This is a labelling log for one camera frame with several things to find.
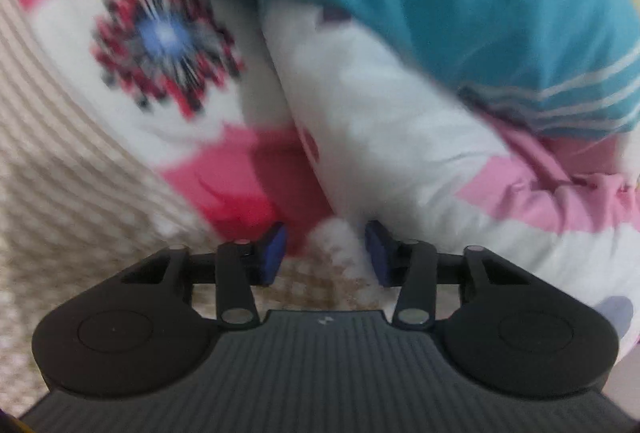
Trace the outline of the pink rabbit quilt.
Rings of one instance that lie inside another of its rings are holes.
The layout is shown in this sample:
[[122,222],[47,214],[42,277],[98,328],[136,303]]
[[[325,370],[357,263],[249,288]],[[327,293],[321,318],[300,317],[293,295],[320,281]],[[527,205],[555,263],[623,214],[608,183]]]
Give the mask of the pink rabbit quilt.
[[284,97],[334,212],[444,252],[484,245],[639,340],[639,190],[610,145],[541,141],[473,112],[345,14],[262,11]]

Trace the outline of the pink floral bed sheet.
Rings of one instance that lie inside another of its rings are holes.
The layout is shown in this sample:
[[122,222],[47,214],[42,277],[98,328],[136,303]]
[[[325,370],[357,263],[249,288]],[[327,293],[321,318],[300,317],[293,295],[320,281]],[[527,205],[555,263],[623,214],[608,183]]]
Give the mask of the pink floral bed sheet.
[[18,0],[70,97],[224,239],[331,217],[247,0]]

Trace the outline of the beige checkered knit coat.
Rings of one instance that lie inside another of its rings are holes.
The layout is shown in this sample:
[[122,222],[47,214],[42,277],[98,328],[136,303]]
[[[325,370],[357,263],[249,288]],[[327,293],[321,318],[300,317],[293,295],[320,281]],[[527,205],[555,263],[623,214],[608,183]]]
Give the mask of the beige checkered knit coat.
[[[86,104],[43,51],[17,0],[1,0],[1,409],[18,416],[46,393],[32,358],[32,333],[55,306],[170,243],[204,252],[224,241],[222,224],[169,186],[160,173],[114,138],[106,116]],[[300,159],[294,180],[319,187],[293,130],[282,91],[267,79],[228,79],[214,86],[205,126],[178,116],[186,136],[244,132],[258,101],[258,130],[284,130],[267,143],[267,159]],[[231,140],[232,166],[254,173],[257,141]],[[232,173],[224,187],[231,190]],[[375,288],[360,243],[340,219],[321,219],[310,235],[290,238],[274,288],[258,289],[259,309],[378,309],[393,291]]]

